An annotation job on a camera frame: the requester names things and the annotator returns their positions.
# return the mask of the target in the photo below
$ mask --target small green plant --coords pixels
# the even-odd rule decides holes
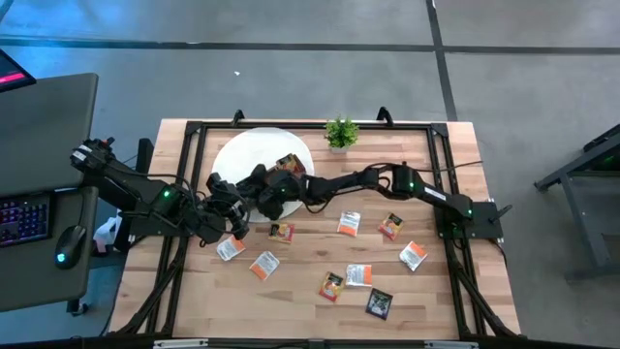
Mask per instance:
[[[329,146],[342,148],[356,143],[357,131],[359,127],[349,117],[343,121],[341,115],[338,115],[335,120],[327,123],[325,137],[329,141]]]

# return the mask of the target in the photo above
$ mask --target backlit keyboard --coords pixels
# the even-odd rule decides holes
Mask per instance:
[[[48,237],[49,195],[0,199],[0,247]]]

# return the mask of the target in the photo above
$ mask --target wooden table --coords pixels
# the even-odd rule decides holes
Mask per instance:
[[[152,173],[176,173],[186,121],[162,120],[150,168]],[[472,123],[450,122],[448,126],[454,163],[480,160]],[[206,179],[218,151],[239,132],[242,131],[208,131],[200,190],[207,192]],[[292,132],[310,148],[316,175],[339,176],[362,170],[375,162],[407,161],[413,168],[430,168],[426,136],[422,132],[361,131],[357,144],[347,154],[330,153],[323,131]],[[189,159],[194,159],[196,143],[193,142]],[[439,155],[443,162],[444,155]],[[191,171],[192,164],[189,164],[187,178]],[[488,198],[481,165],[462,167],[456,172],[461,193],[475,201]],[[422,178],[432,183],[431,174],[422,174]],[[356,238],[335,233],[343,209],[361,212]],[[395,241],[377,231],[389,212],[405,220],[404,229]],[[200,248],[199,240],[191,238],[174,336],[457,338],[446,253],[442,241],[437,238],[432,206],[415,199],[389,201],[379,193],[361,191],[334,198],[319,214],[300,208],[283,222],[295,224],[293,244],[268,240],[269,224],[252,224],[243,241],[247,250],[226,263],[215,252],[216,244]],[[146,238],[129,252],[111,331],[125,325],[151,291],[162,240]],[[428,252],[416,272],[411,272],[398,259],[399,252],[411,240]],[[472,240],[471,243],[481,293],[506,325],[519,332],[502,255],[488,241]],[[266,250],[280,259],[280,267],[266,281],[260,281],[248,269]],[[327,271],[345,275],[346,266],[352,263],[371,264],[373,286],[394,296],[386,321],[364,312],[370,293],[368,288],[345,289],[336,303],[318,295]],[[165,293],[162,298],[159,326],[165,318],[168,296]],[[468,324],[473,329],[468,296],[464,296],[464,302]]]

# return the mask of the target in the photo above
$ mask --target black mouse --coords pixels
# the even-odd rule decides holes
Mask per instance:
[[[62,270],[73,268],[81,256],[81,248],[84,245],[86,229],[76,225],[65,229],[56,243],[54,263]]]

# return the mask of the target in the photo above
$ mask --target white plate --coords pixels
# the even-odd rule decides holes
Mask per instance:
[[[276,160],[290,153],[297,155],[307,174],[314,175],[314,163],[308,146],[291,132],[274,127],[255,128],[236,135],[217,154],[212,171],[228,183],[237,183],[250,175],[257,165],[264,164],[269,169]],[[300,206],[301,202],[284,203],[280,218],[295,212]],[[252,209],[250,222],[269,221],[269,218]]]

